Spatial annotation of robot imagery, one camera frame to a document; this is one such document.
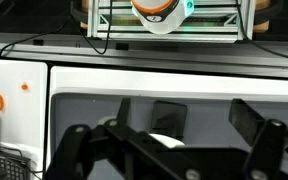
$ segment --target black keyboard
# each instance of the black keyboard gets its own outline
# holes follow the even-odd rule
[[[30,159],[0,151],[0,168],[8,180],[30,180]]]

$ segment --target black clamp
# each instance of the black clamp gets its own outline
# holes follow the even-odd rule
[[[71,0],[71,15],[78,21],[87,24],[88,23],[88,13],[81,10],[82,3],[81,0]]]
[[[262,147],[260,152],[263,153],[263,156],[260,157],[269,158],[273,157],[273,155],[276,155],[275,160],[281,158],[288,160],[288,128],[282,122],[277,120],[265,120],[261,115],[259,115],[254,109],[252,109],[241,99],[233,99],[229,121],[243,137],[243,139],[248,143],[248,145],[250,145],[253,149],[258,149],[258,146]],[[274,133],[271,133],[271,137],[268,137],[268,134],[264,133],[267,131],[267,128],[270,128],[272,132],[274,130]],[[262,141],[259,141],[259,137],[262,137],[262,141],[267,142],[263,143]],[[267,145],[274,147],[274,150],[270,149],[270,147],[265,148]],[[265,162],[270,162],[272,165],[274,160],[265,159],[265,161],[261,163],[265,165]]]
[[[271,5],[268,8],[255,11],[254,25],[259,25],[269,21],[276,15],[281,13],[284,7],[284,0],[271,0]]]

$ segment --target wire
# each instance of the wire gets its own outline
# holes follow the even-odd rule
[[[7,150],[10,150],[10,151],[17,151],[17,152],[20,154],[21,157],[24,157],[22,151],[19,150],[19,149],[9,148],[9,147],[4,147],[4,146],[0,146],[0,149],[7,149]],[[12,159],[8,158],[8,157],[5,157],[5,156],[2,155],[2,154],[0,154],[0,156],[4,157],[6,160],[8,160],[8,161],[12,162],[13,164],[17,165],[17,166],[18,166],[20,169],[22,169],[23,171],[26,171],[26,169],[23,168],[23,167],[20,165],[20,163],[17,163],[17,162],[15,162],[15,161],[13,161]],[[28,171],[33,174],[33,176],[35,176],[35,177],[36,177],[37,179],[39,179],[39,180],[42,180],[42,179],[41,179],[40,177],[38,177],[36,174],[38,174],[38,173],[43,173],[44,171],[33,171],[30,166],[28,166],[27,168],[28,168]]]
[[[278,53],[278,52],[275,52],[273,50],[270,50],[266,47],[263,47],[261,45],[259,45],[258,43],[252,41],[250,38],[248,38],[246,32],[245,32],[245,29],[244,29],[244,22],[243,22],[243,18],[242,18],[242,13],[241,13],[241,7],[238,3],[238,0],[235,0],[235,3],[236,3],[236,7],[237,7],[237,12],[238,12],[238,16],[239,16],[239,21],[240,21],[240,29],[241,29],[241,32],[242,32],[242,35],[243,35],[243,38],[246,40],[246,42],[252,44],[253,46],[263,50],[263,51],[266,51],[268,53],[271,53],[271,54],[274,54],[276,56],[280,56],[280,57],[283,57],[283,58],[287,58],[288,59],[288,55],[286,54],[282,54],[282,53]]]
[[[20,151],[19,149],[14,149],[14,148],[9,148],[9,147],[4,147],[4,146],[0,146],[0,149],[7,149],[10,151],[16,151],[21,155],[21,157],[24,157],[22,151]]]
[[[97,50],[95,48],[95,46],[91,43],[91,41],[83,34],[83,32],[80,29],[80,25],[79,23],[75,20],[75,18],[73,17],[73,15],[71,15],[76,28],[78,29],[78,31],[80,32],[80,34],[83,36],[83,38],[86,40],[86,42],[94,49],[94,51],[96,51],[98,54],[105,54],[107,51],[107,47],[108,47],[108,43],[109,43],[109,38],[110,38],[110,32],[111,32],[111,26],[112,26],[112,11],[113,11],[113,0],[110,0],[110,18],[109,18],[109,22],[108,22],[108,29],[107,29],[107,35],[106,35],[106,42],[105,42],[105,47],[103,52],[100,52],[99,50]]]
[[[4,46],[1,50],[0,50],[0,58],[3,57],[3,52],[5,51],[6,48],[10,47],[10,46],[14,46],[15,44],[19,44],[19,43],[22,43],[22,42],[25,42],[25,41],[28,41],[28,40],[31,40],[31,39],[34,39],[34,38],[37,38],[37,37],[41,37],[41,36],[44,36],[44,35],[48,35],[48,34],[56,34],[58,32],[60,32],[65,26],[66,24],[70,21],[70,18],[68,18],[64,24],[58,28],[57,30],[55,31],[50,31],[50,32],[45,32],[45,33],[42,33],[42,34],[37,34],[37,35],[34,35],[34,36],[30,36],[28,38],[25,38],[25,39],[22,39],[22,40],[18,40],[18,41],[15,41],[15,42],[12,42],[10,44],[7,44],[6,46]]]

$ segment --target orange sticker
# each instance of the orange sticker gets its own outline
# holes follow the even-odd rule
[[[141,6],[141,5],[139,5],[138,3],[135,2],[135,0],[131,0],[131,1],[132,1],[133,5],[134,5],[134,7],[136,9],[139,9],[140,11],[143,11],[143,12],[146,12],[146,13],[153,14],[153,13],[157,13],[157,12],[163,11],[169,5],[171,5],[174,0],[168,0],[165,4],[161,5],[160,7],[151,8],[151,9],[150,8],[145,8],[145,7]]]
[[[23,85],[21,86],[21,88],[22,88],[23,91],[27,91],[27,90],[29,89],[29,87],[28,87],[27,84],[23,84]]]
[[[3,96],[0,94],[0,111],[2,111],[4,109],[4,98]]]

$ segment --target wooden block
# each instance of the wooden block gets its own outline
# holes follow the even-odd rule
[[[256,10],[262,10],[271,5],[271,0],[256,0]],[[267,21],[263,24],[259,24],[253,27],[253,32],[264,33],[268,30],[270,22]]]
[[[256,25],[253,27],[253,32],[256,32],[256,33],[264,33],[268,30],[270,26],[270,22],[267,21],[263,24],[259,24],[259,25]]]
[[[256,10],[261,10],[269,7],[271,5],[271,0],[256,0]]]
[[[88,12],[88,4],[89,0],[82,0],[82,11],[83,12]],[[87,24],[81,23],[81,28],[87,29]]]

